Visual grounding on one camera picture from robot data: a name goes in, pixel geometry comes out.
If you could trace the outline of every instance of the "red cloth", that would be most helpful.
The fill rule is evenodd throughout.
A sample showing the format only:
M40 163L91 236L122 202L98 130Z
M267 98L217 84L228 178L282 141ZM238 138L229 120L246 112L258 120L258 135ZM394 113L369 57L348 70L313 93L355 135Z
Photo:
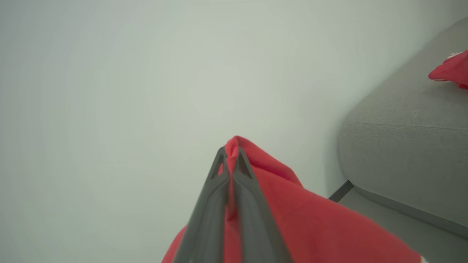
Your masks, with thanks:
M420 263L418 253L383 228L302 187L294 172L242 137L226 143L232 173L242 147L295 263ZM232 187L226 209L224 263L241 263L240 231ZM183 235L162 263L171 263Z
M468 89L468 50L448 58L429 73L435 81L453 81L457 86Z

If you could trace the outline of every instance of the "red fabric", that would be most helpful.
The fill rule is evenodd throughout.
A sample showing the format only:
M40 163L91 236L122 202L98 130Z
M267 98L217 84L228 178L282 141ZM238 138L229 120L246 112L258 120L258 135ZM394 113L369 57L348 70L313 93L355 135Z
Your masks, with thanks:
M429 79L453 81L457 86L468 89L468 50L446 59L429 73Z
M234 137L226 144L232 173L241 146L295 263L420 263L418 253L383 228L302 187L297 176L252 142ZM240 231L232 188L225 221L225 263L241 263ZM180 237L163 259L171 263Z

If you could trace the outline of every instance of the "gray upholstery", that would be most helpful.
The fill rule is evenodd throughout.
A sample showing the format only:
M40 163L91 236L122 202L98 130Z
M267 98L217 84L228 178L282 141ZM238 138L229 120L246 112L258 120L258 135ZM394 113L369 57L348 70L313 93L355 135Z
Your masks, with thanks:
M361 101L339 135L356 186L468 227L468 90L427 75L468 50L468 18L441 33Z

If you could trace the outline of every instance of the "gray floor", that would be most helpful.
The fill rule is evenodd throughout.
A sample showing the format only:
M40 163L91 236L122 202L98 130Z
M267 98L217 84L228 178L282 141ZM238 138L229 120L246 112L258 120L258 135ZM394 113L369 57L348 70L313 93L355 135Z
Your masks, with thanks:
M381 206L351 189L339 204L393 233L430 263L468 263L468 240Z

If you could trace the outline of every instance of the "wall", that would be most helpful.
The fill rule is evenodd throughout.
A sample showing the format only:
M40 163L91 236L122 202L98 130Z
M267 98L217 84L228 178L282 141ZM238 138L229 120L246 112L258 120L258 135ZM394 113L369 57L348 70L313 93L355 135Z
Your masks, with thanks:
M0 262L159 262L236 134L329 196L345 114L462 2L2 1Z

